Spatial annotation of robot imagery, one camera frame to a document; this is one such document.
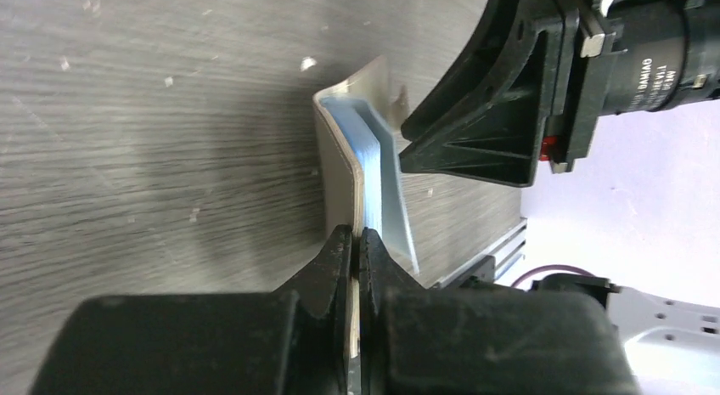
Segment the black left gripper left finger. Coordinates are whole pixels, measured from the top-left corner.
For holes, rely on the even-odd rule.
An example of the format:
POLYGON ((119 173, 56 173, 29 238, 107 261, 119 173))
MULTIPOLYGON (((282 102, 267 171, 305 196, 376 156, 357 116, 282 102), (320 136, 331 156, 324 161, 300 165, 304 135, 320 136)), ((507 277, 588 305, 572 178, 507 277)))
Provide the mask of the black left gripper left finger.
POLYGON ((96 296, 63 324, 34 394, 343 394, 352 230, 270 292, 96 296))

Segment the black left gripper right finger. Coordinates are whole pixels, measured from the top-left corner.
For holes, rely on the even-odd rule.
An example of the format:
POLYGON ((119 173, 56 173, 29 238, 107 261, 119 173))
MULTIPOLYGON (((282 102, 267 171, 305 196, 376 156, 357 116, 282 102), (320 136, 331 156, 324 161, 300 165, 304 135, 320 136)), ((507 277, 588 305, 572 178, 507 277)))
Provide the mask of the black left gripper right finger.
POLYGON ((379 234, 359 241, 365 394, 635 394, 605 308, 577 290, 426 289, 379 234))

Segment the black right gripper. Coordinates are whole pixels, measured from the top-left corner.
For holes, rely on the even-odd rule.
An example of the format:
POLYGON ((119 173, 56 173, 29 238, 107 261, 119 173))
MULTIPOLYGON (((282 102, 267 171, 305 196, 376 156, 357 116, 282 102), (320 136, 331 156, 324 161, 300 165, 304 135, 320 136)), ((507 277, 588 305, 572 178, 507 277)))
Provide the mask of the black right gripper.
POLYGON ((718 99, 719 0, 579 1, 587 8, 571 73, 573 0, 488 0, 402 124, 402 171, 527 187, 539 158, 566 173, 587 157, 601 116, 718 99), (548 124, 564 112, 570 74, 565 118, 548 124))

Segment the grey card holder wallet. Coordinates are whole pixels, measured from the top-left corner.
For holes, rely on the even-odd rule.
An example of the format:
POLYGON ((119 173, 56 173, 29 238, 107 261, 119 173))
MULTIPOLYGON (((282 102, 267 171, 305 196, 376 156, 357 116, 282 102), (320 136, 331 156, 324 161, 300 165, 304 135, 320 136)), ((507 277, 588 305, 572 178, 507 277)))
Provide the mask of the grey card holder wallet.
POLYGON ((325 229, 374 229, 396 262, 419 274, 402 190, 395 136, 408 117, 407 89, 391 97, 390 69, 380 56, 312 96, 323 179, 325 229))

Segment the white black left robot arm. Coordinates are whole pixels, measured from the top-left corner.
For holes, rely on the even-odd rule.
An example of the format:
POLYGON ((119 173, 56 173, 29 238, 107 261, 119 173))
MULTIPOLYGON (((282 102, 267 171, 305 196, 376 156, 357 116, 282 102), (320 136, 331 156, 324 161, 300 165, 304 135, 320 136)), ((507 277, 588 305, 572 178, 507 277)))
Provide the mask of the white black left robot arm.
POLYGON ((719 390, 719 312, 609 280, 426 289, 379 234, 336 227, 264 293, 99 296, 34 394, 638 394, 719 390))

